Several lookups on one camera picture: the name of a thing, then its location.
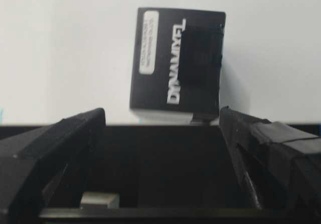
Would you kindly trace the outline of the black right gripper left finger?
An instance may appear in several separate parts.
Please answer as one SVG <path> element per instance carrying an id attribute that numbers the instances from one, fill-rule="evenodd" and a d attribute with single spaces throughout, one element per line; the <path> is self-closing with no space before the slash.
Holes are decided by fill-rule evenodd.
<path id="1" fill-rule="evenodd" d="M 105 128 L 96 108 L 1 140 L 1 223 L 37 223 L 51 203 L 76 206 Z"/>

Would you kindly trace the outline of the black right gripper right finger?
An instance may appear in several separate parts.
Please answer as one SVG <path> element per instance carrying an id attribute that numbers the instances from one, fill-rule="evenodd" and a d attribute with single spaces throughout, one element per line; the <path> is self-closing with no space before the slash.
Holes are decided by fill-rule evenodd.
<path id="1" fill-rule="evenodd" d="M 276 221 L 320 223 L 320 136 L 227 106 L 219 127 L 255 209 Z"/>

